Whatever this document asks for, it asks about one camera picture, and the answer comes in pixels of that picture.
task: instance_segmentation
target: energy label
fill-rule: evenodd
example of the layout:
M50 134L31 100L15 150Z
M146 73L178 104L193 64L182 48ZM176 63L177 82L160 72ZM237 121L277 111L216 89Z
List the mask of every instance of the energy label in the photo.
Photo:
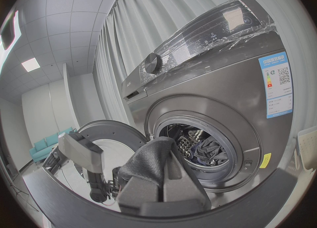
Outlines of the energy label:
M293 111L292 76L286 52L259 58L266 93L266 118Z

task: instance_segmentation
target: ceiling light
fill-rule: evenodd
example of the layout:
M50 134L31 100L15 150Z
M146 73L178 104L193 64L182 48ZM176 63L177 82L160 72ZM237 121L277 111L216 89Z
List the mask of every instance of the ceiling light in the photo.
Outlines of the ceiling light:
M35 58L25 61L22 63L22 65L27 70L27 72L33 71L40 67Z
M15 12L14 19L13 19L13 25L14 25L14 40L10 44L10 46L5 50L2 44L2 38L0 35L0 72L2 71L2 66L5 63L10 51L12 50L14 44L18 41L18 39L21 36L21 30L19 26L19 18L18 18L18 11Z

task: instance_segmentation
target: wall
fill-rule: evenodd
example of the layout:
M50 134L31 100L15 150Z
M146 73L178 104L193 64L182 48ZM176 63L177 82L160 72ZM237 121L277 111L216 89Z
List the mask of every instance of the wall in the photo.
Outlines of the wall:
M4 138L17 170L32 160L32 144L23 118L22 107L0 98L1 123Z
M33 146L44 137L69 127L75 128L63 80L51 82L22 94L22 107Z
M73 106L76 107L81 126L96 120L104 120L92 73L70 78Z
M53 111L59 131L76 128L67 104L64 80L49 83Z
M32 145L58 132L50 101L49 85L43 85L22 94L25 125Z
M81 122L80 122L80 118L76 110L76 107L73 106L74 97L73 97L72 85L71 85L70 76L69 76L66 63L63 64L63 75L64 75L64 85L65 85L68 107L72 115L73 121L76 125L76 129L79 129L81 127Z

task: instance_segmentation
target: gray cloth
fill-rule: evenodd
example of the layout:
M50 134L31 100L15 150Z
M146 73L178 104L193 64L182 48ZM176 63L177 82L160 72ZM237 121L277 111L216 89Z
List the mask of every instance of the gray cloth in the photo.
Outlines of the gray cloth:
M228 159L228 154L224 147L222 147L212 136L197 146L194 156L201 159L203 162L214 160L217 165L224 163Z
M169 137L158 137L140 147L120 168L118 177L128 181L135 176L163 188L164 166L170 151L183 164L183 158L177 149L175 140Z

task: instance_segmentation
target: sofa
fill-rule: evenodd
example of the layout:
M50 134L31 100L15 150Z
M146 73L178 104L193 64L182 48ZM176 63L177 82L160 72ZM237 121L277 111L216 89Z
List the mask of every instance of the sofa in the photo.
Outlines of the sofa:
M47 158L47 156L52 151L53 145L58 143L58 136L62 133L66 132L69 134L70 131L73 131L73 128L70 127L64 131L57 132L49 137L45 137L41 139L40 141L34 143L34 147L30 149L30 155L34 162L40 161L42 159Z

